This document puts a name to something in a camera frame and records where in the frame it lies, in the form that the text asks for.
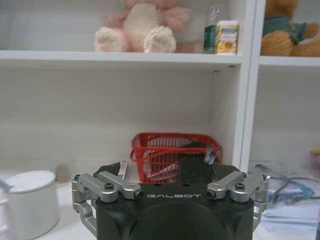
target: logo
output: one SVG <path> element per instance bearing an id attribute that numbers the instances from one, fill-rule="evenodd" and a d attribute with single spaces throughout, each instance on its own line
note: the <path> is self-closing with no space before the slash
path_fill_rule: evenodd
<path id="1" fill-rule="evenodd" d="M 192 199 L 192 198 L 196 198 L 196 199 L 198 199 L 200 196 L 201 196 L 201 194 L 174 194 L 174 195 L 149 194 L 146 197 L 149 199 L 158 199 L 158 198 L 164 198 L 164 199 Z"/>

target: shelf board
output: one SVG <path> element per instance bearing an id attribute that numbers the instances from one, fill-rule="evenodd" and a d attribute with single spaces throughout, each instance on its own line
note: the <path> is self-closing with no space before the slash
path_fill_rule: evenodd
<path id="1" fill-rule="evenodd" d="M 319 75 L 320 57 L 261 56 L 260 73 L 264 75 Z"/>
<path id="2" fill-rule="evenodd" d="M 213 72 L 241 63 L 241 55 L 0 51 L 0 68 Z"/>

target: juice box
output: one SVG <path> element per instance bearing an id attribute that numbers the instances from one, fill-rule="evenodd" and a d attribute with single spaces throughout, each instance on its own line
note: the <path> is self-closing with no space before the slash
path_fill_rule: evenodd
<path id="1" fill-rule="evenodd" d="M 239 22 L 237 20 L 217 23 L 216 54 L 236 55 Z"/>

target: bolt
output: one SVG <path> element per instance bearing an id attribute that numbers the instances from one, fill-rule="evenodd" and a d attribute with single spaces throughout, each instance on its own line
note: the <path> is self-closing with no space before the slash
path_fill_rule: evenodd
<path id="1" fill-rule="evenodd" d="M 134 189 L 135 187 L 135 184 L 129 184 L 128 186 L 126 186 L 127 189 Z"/>
<path id="2" fill-rule="evenodd" d="M 104 189 L 105 190 L 111 190 L 111 189 L 114 189 L 114 185 L 112 183 L 106 183 L 104 185 Z"/>
<path id="3" fill-rule="evenodd" d="M 213 191 L 207 191 L 207 192 L 206 192 L 206 197 L 207 197 L 208 199 L 210 199 L 210 200 L 213 200 L 213 199 L 215 199 L 215 197 L 216 197 L 216 193 L 213 192 Z"/>
<path id="4" fill-rule="evenodd" d="M 144 198 L 144 192 L 143 191 L 138 191 L 136 194 L 135 194 L 135 198 L 136 199 L 143 199 Z"/>
<path id="5" fill-rule="evenodd" d="M 239 182 L 239 183 L 237 183 L 237 184 L 235 185 L 235 189 L 237 189 L 237 190 L 244 190 L 245 187 L 246 187 L 246 186 L 245 186 L 243 183 L 241 183 L 241 182 Z"/>

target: red basket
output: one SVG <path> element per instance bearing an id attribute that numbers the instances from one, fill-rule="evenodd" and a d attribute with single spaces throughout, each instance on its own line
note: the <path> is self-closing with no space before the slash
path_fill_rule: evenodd
<path id="1" fill-rule="evenodd" d="M 193 147 L 192 143 L 205 147 Z M 183 133 L 140 133 L 132 140 L 130 157 L 137 163 L 142 183 L 177 183 L 181 156 L 187 157 L 189 162 L 194 162 L 196 158 L 199 159 L 197 156 L 205 155 L 208 148 L 214 149 L 215 162 L 219 163 L 221 146 L 209 136 Z"/>

